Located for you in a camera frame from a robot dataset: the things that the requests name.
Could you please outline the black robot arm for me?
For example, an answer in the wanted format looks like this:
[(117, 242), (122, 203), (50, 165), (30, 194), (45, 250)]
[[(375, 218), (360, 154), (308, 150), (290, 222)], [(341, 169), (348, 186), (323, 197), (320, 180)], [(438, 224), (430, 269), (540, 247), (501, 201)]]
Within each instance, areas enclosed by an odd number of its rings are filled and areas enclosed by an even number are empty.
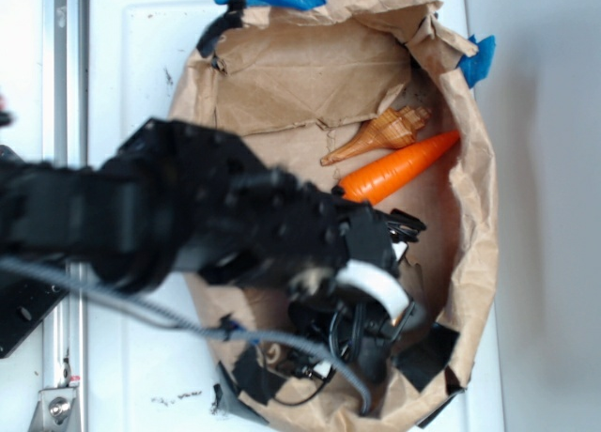
[(1, 163), (1, 260), (89, 264), (137, 293), (172, 271), (286, 292), (302, 333), (373, 383), (410, 301), (398, 282), (424, 224), (325, 193), (236, 135), (148, 121), (98, 170)]

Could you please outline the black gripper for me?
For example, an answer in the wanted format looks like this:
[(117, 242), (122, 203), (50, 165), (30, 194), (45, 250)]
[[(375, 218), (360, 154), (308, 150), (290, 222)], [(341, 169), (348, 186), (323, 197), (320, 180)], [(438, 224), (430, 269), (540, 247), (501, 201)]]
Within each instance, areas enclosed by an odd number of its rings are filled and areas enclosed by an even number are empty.
[(322, 192), (276, 168), (229, 172), (197, 202), (199, 276), (285, 294), (297, 335), (383, 382), (415, 307), (398, 278), (425, 229), (420, 219)]

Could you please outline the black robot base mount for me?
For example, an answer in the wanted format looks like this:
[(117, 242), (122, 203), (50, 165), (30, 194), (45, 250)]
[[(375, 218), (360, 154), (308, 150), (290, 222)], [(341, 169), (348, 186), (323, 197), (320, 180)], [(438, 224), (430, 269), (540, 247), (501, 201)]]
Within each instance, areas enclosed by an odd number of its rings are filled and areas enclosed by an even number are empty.
[(76, 177), (23, 161), (1, 146), (1, 357), (9, 357), (67, 290), (27, 265), (59, 268), (69, 248), (69, 192)]

